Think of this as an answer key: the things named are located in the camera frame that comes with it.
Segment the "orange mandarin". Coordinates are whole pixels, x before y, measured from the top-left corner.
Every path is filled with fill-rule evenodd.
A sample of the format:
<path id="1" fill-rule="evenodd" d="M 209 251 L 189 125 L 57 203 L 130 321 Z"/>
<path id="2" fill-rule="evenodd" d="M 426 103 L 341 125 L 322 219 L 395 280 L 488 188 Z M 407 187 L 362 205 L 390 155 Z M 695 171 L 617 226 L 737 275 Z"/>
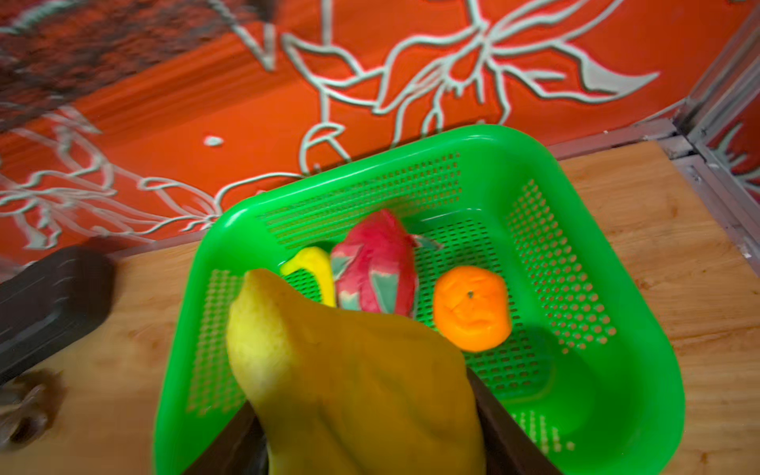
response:
<path id="1" fill-rule="evenodd" d="M 500 346 L 513 330 L 505 280 L 475 266 L 447 271 L 435 283 L 433 322 L 464 352 L 486 352 Z"/>

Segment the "pink dragon fruit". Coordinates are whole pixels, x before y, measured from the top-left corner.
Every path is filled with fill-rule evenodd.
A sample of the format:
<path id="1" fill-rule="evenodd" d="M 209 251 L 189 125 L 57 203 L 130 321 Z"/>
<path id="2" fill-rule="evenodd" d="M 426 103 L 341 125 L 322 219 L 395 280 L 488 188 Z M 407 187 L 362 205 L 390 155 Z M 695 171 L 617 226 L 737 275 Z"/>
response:
<path id="1" fill-rule="evenodd" d="M 332 249 L 336 304 L 344 310 L 415 318 L 420 287 L 416 250 L 442 247 L 409 234 L 389 209 L 372 213 Z"/>

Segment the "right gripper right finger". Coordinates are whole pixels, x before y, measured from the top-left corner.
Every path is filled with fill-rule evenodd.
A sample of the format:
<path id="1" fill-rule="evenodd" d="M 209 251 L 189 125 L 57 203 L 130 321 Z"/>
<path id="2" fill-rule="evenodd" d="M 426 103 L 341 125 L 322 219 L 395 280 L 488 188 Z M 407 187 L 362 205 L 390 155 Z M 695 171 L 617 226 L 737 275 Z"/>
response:
<path id="1" fill-rule="evenodd" d="M 473 390 L 486 451 L 488 475 L 561 475 L 561 471 L 528 437 L 470 368 L 467 378 Z"/>

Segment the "green fruit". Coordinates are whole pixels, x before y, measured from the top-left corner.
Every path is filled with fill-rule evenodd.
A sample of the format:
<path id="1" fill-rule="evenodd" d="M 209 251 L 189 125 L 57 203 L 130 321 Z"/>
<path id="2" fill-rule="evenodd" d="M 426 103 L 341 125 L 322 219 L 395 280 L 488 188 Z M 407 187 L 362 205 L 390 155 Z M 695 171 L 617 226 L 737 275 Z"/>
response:
<path id="1" fill-rule="evenodd" d="M 419 322 L 328 307 L 253 269 L 226 344 L 272 474 L 487 469 L 464 356 Z"/>

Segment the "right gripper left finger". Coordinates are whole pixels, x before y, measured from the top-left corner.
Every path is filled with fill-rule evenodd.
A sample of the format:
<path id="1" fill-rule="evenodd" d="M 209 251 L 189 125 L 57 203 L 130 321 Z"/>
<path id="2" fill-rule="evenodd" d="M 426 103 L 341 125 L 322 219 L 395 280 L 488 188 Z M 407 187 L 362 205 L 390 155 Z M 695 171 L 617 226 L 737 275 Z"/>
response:
<path id="1" fill-rule="evenodd" d="M 250 403 L 244 403 L 184 474 L 267 475 L 267 438 Z"/>

